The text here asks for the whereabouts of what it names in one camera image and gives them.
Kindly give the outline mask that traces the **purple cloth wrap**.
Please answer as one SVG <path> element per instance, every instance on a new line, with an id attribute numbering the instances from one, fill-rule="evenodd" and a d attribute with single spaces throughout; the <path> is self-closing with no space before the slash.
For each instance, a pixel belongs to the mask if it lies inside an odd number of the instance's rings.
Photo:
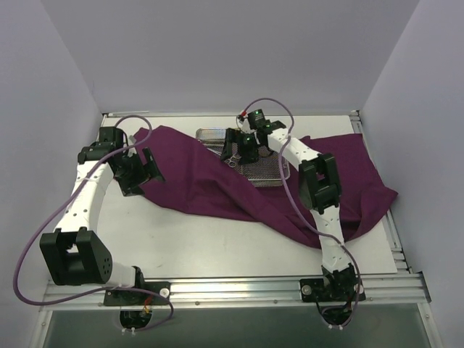
<path id="1" fill-rule="evenodd" d="M 142 186 L 149 201 L 186 214 L 264 223 L 285 237 L 320 248 L 318 236 L 298 217 L 283 187 L 254 187 L 244 176 L 222 163 L 195 138 L 160 126 L 142 128 L 136 140 L 145 140 L 164 182 Z M 387 213 L 397 192 L 384 185 L 370 160 L 360 134 L 328 138 L 305 136 L 302 142 L 336 159 L 342 195 L 340 221 L 344 239 L 368 233 Z"/>

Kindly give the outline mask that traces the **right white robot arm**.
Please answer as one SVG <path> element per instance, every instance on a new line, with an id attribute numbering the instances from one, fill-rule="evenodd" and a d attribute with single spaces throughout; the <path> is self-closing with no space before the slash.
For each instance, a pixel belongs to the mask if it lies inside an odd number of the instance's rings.
<path id="1" fill-rule="evenodd" d="M 222 161 L 232 158 L 234 144 L 241 165 L 256 163 L 259 148 L 264 146 L 298 171 L 299 200 L 315 221 L 315 226 L 307 227 L 318 236 L 322 250 L 323 293 L 330 299 L 338 299 L 347 292 L 348 286 L 356 288 L 359 268 L 344 245 L 340 223 L 341 184 L 334 156 L 311 149 L 293 137 L 280 121 L 266 121 L 251 133 L 228 128 Z"/>

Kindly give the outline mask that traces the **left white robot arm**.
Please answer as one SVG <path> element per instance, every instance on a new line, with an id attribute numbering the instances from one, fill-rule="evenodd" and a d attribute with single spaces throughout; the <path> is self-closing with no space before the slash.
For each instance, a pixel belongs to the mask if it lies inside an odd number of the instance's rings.
<path id="1" fill-rule="evenodd" d="M 39 241 L 53 282 L 120 287 L 120 296 L 128 303 L 141 302 L 146 295 L 141 269 L 114 261 L 96 229 L 111 181 L 117 181 L 123 196 L 141 196 L 142 185 L 164 179 L 149 148 L 138 153 L 126 145 L 123 130 L 100 128 L 97 141 L 78 154 L 72 200 L 62 219 Z"/>

